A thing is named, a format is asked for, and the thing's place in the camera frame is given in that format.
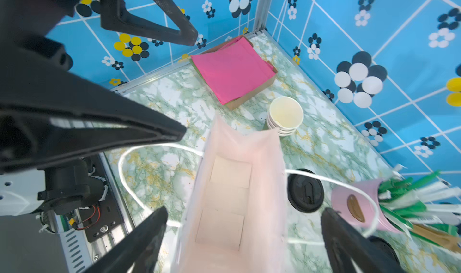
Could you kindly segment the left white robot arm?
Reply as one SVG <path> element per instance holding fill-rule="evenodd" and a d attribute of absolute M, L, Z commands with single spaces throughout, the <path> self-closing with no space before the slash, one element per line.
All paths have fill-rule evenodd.
<path fill-rule="evenodd" d="M 190 46 L 197 30 L 173 0 L 153 0 L 176 24 L 99 0 L 104 29 Z M 1 0 L 1 215 L 91 206 L 104 186 L 85 158 L 131 146 L 179 147 L 185 126 L 70 72 L 73 61 L 48 33 L 80 0 Z"/>

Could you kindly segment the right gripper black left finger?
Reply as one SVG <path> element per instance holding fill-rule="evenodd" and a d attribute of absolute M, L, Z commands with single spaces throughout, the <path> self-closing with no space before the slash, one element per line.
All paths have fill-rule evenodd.
<path fill-rule="evenodd" d="M 168 211 L 156 209 L 110 252 L 86 269 L 87 273 L 152 273 L 158 260 Z"/>

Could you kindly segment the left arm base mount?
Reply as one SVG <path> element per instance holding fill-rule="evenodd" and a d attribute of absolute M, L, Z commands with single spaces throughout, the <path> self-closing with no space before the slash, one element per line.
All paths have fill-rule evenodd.
<path fill-rule="evenodd" d="M 122 215 L 99 155 L 60 168 L 58 185 L 63 187 L 63 195 L 55 213 L 65 231 L 76 229 L 93 243 L 122 224 Z"/>

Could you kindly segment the black cup lid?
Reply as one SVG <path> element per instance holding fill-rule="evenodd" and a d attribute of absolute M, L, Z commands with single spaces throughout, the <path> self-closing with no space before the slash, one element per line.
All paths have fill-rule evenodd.
<path fill-rule="evenodd" d="M 290 173 L 287 191 L 290 204 L 302 213 L 316 212 L 324 203 L 322 182 L 309 176 Z"/>

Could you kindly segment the red paper gift bag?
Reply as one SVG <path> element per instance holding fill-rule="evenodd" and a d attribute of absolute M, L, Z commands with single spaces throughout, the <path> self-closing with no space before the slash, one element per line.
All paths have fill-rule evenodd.
<path fill-rule="evenodd" d="M 280 273 L 287 174 L 276 130 L 242 135 L 216 116 L 181 220 L 173 273 Z"/>

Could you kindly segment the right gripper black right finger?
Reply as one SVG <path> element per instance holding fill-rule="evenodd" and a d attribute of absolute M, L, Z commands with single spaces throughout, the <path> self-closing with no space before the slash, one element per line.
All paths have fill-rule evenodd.
<path fill-rule="evenodd" d="M 350 226 L 335 210 L 321 215 L 322 236 L 334 273 L 402 273 L 403 268 Z"/>

